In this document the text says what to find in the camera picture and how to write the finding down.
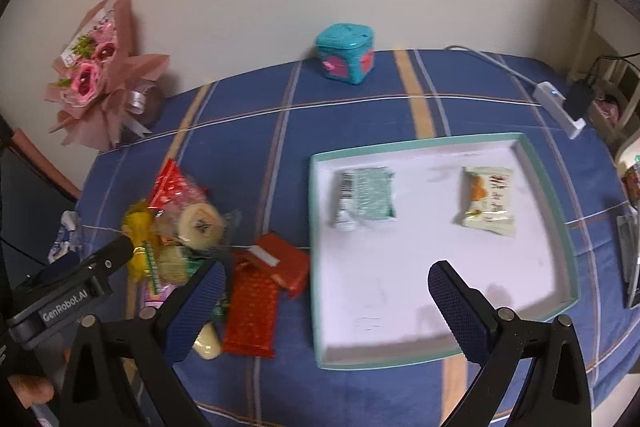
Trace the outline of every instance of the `red snack packet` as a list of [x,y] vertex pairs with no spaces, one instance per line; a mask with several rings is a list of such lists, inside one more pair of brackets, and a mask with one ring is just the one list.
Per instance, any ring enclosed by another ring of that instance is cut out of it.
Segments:
[[207,198],[204,192],[182,174],[174,160],[169,159],[156,178],[149,199],[149,208],[164,210],[169,202],[182,208],[190,203],[204,203],[205,201]]
[[309,256],[273,232],[266,233],[246,252],[250,263],[287,290],[289,298],[300,295],[309,275]]
[[272,359],[278,285],[250,264],[236,265],[222,351]]

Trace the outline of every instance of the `yellow candy wrapper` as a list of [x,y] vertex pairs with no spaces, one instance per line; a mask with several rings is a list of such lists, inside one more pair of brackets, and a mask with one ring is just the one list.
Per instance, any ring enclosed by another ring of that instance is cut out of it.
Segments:
[[154,215],[146,207],[145,201],[129,207],[122,220],[122,232],[133,243],[133,256],[127,263],[130,277],[139,282],[149,277],[151,288],[158,293],[161,283],[156,266],[156,252],[159,248],[158,236],[152,232]]
[[504,167],[466,167],[471,181],[471,204],[462,224],[472,229],[515,235],[511,204],[513,171]]

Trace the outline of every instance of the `blue textured gripper pad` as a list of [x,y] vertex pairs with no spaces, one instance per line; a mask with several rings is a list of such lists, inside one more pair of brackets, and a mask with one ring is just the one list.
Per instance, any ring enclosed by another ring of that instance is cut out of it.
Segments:
[[490,336],[478,314],[438,265],[429,270],[429,292],[469,362],[483,366],[491,354]]
[[225,290],[225,268],[212,264],[166,328],[164,357],[169,365],[184,360],[216,302]]

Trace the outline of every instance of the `teal cube container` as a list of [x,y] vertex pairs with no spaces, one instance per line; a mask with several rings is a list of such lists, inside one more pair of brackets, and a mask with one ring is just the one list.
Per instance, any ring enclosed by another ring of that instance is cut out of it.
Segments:
[[373,68],[373,30],[359,24],[329,26],[316,37],[324,76],[359,84]]

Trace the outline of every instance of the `green snack packet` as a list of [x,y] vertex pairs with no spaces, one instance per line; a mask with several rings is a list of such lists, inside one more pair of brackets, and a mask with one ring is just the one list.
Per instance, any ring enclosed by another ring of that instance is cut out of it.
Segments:
[[334,226],[353,230],[360,221],[393,221],[393,172],[385,167],[340,172],[340,196]]

